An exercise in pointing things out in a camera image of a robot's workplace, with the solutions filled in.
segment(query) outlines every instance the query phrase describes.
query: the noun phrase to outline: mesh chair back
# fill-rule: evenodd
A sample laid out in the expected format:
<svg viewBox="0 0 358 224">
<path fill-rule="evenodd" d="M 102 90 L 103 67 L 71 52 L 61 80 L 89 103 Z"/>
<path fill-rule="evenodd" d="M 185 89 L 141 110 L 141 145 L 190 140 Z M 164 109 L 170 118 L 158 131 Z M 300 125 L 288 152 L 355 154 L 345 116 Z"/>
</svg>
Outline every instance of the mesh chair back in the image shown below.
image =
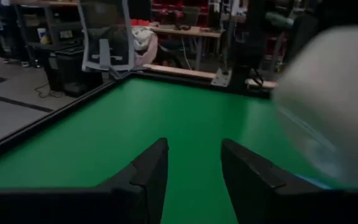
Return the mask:
<svg viewBox="0 0 358 224">
<path fill-rule="evenodd" d="M 134 41 L 127 0 L 78 0 L 84 32 L 84 71 L 130 70 Z"/>
</svg>

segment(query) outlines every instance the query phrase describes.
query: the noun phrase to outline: desk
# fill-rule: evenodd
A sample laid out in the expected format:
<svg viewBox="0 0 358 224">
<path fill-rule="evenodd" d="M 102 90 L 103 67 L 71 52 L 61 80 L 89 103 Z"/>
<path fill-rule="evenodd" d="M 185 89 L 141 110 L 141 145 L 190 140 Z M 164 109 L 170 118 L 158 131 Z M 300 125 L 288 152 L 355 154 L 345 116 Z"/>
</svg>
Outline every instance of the desk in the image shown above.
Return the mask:
<svg viewBox="0 0 358 224">
<path fill-rule="evenodd" d="M 69 116 L 44 118 L 49 124 L 41 132 L 0 156 L 0 187 L 94 186 L 160 137 L 170 147 L 162 223 L 237 223 L 221 171 L 223 138 L 296 174 L 320 177 L 290 147 L 269 100 L 140 74 L 99 90 L 91 101 L 74 102 L 85 105 Z"/>
<path fill-rule="evenodd" d="M 222 32 L 203 32 L 200 31 L 200 27 L 191 27 L 190 30 L 174 30 L 174 29 L 161 29 L 158 27 L 150 26 L 150 29 L 156 33 L 161 34 L 172 34 L 172 35 L 186 35 L 197 37 L 197 56 L 196 56 L 196 67 L 195 70 L 200 69 L 201 56 L 203 54 L 203 41 L 204 37 L 221 38 Z"/>
</svg>

